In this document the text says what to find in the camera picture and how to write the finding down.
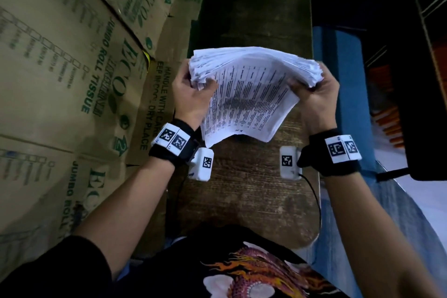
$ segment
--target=black sleeve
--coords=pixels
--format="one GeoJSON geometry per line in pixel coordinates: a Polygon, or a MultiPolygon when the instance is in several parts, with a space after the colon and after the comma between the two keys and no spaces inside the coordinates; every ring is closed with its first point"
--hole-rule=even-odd
{"type": "Polygon", "coordinates": [[[0,292],[23,297],[91,297],[111,283],[112,273],[101,250],[83,237],[70,236],[15,269],[0,283],[0,292]]]}

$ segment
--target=hand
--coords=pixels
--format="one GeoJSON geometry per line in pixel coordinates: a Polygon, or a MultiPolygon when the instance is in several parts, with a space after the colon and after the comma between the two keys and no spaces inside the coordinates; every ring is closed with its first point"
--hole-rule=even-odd
{"type": "Polygon", "coordinates": [[[316,90],[310,91],[293,78],[288,80],[289,87],[300,99],[301,119],[310,135],[337,128],[335,108],[340,84],[325,64],[319,64],[323,80],[316,85],[316,90]]]}
{"type": "Polygon", "coordinates": [[[191,87],[188,67],[189,59],[185,59],[172,82],[175,103],[175,118],[183,120],[193,130],[197,130],[205,118],[211,97],[219,87],[217,81],[207,79],[205,88],[198,91],[191,87]]]}

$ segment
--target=black wristband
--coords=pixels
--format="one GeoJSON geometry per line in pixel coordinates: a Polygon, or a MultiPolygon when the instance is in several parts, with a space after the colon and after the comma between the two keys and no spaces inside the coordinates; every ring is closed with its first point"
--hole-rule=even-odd
{"type": "Polygon", "coordinates": [[[149,155],[159,159],[169,160],[175,167],[177,167],[189,163],[189,161],[193,158],[200,144],[193,137],[194,136],[193,128],[189,126],[187,123],[185,123],[183,120],[174,119],[171,122],[171,124],[177,126],[179,129],[181,129],[190,136],[189,140],[186,142],[181,153],[178,156],[176,156],[174,153],[167,150],[166,148],[158,144],[155,144],[149,150],[149,155]]]}
{"type": "Polygon", "coordinates": [[[341,135],[337,129],[320,132],[309,137],[309,145],[301,151],[297,162],[299,167],[312,166],[323,176],[346,176],[359,171],[359,162],[349,160],[334,164],[325,139],[341,135]]]}

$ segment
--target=person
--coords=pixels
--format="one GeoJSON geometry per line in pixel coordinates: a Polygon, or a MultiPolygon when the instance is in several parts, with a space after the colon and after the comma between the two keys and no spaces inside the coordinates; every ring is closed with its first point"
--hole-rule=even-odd
{"type": "MultiPolygon", "coordinates": [[[[338,82],[321,63],[315,90],[295,80],[301,118],[310,137],[337,127],[338,82]]],[[[176,119],[196,130],[217,90],[197,91],[188,62],[173,81],[176,119]]],[[[345,297],[301,258],[239,226],[188,236],[116,281],[163,194],[174,165],[147,162],[61,243],[14,270],[1,291],[21,296],[79,297],[345,297]]],[[[359,172],[327,176],[327,191],[355,279],[365,298],[438,298],[441,293],[404,235],[372,195],[359,172]]]]}

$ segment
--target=person's left arm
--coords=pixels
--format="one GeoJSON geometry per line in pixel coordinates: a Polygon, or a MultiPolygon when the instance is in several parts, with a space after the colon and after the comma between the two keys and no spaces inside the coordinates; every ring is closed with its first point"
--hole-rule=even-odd
{"type": "MultiPolygon", "coordinates": [[[[197,91],[188,77],[185,60],[173,81],[175,117],[197,130],[218,85],[209,80],[203,90],[197,91]]],[[[74,231],[74,235],[85,237],[102,251],[114,278],[129,260],[174,169],[169,161],[149,157],[74,231]]]]}

